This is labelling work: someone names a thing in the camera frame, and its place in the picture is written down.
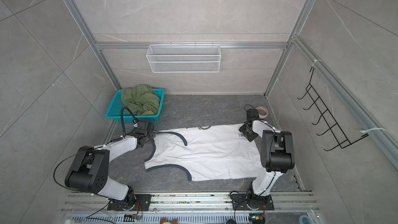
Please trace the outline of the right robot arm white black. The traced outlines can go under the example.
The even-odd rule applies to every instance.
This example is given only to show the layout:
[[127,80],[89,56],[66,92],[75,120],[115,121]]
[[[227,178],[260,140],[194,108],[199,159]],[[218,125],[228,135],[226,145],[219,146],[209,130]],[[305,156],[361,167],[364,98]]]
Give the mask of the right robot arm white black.
[[258,110],[246,110],[246,122],[239,128],[243,136],[252,142],[261,138],[261,169],[257,178],[247,189],[248,204],[266,202],[276,181],[295,166],[292,134],[271,126],[260,118]]

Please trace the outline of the white tank top navy trim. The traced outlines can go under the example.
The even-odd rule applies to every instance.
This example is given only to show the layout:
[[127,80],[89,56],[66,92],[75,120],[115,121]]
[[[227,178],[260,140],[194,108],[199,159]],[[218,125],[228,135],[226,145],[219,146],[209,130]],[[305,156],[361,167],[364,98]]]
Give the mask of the white tank top navy trim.
[[240,133],[240,127],[239,123],[207,130],[164,130],[154,138],[145,169],[178,168],[189,181],[257,177],[262,167],[258,147]]

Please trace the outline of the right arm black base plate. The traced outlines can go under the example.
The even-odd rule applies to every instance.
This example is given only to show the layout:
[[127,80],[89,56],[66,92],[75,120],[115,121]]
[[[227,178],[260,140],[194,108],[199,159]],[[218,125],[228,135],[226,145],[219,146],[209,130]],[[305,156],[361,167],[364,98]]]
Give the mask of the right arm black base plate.
[[273,211],[274,203],[271,195],[266,197],[253,194],[230,193],[234,211]]

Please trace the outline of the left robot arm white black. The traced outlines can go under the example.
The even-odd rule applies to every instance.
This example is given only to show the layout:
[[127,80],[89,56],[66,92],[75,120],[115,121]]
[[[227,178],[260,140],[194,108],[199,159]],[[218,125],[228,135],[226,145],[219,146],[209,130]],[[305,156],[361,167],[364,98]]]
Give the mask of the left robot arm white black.
[[107,144],[81,147],[66,174],[66,187],[115,201],[133,201],[133,187],[110,178],[109,164],[121,155],[144,146],[154,137],[153,123],[140,121],[131,132],[124,132]]

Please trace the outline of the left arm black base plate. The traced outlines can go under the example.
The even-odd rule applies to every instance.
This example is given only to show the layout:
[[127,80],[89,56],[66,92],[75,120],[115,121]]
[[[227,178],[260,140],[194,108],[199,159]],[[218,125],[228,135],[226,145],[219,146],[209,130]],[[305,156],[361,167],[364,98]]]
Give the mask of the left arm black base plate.
[[148,211],[151,202],[151,194],[127,195],[124,200],[111,199],[107,207],[108,211]]

